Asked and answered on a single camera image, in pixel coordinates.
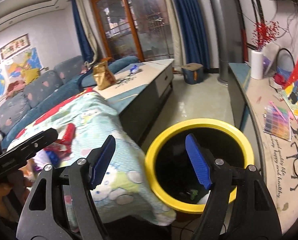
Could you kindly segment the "left hand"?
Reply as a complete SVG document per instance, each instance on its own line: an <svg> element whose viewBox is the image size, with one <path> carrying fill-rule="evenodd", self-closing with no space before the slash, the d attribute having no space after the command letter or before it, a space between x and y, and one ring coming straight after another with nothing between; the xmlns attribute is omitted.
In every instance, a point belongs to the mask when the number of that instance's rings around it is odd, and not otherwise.
<svg viewBox="0 0 298 240"><path fill-rule="evenodd" d="M11 222L18 222L33 182L33 171L29 164L7 176L0 183L0 216Z"/></svg>

